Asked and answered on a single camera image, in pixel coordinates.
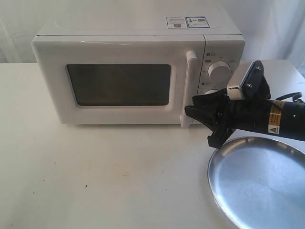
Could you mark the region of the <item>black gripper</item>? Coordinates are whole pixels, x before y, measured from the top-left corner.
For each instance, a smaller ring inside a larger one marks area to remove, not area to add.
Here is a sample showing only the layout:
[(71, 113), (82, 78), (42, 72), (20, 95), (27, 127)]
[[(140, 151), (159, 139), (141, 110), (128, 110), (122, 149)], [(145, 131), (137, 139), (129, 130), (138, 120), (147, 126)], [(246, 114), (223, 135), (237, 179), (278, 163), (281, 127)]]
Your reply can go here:
[(212, 134), (207, 137), (208, 145), (221, 148), (233, 134), (237, 124), (250, 116), (255, 99), (231, 101), (226, 89), (192, 97), (194, 105), (184, 108), (185, 114), (208, 127)]

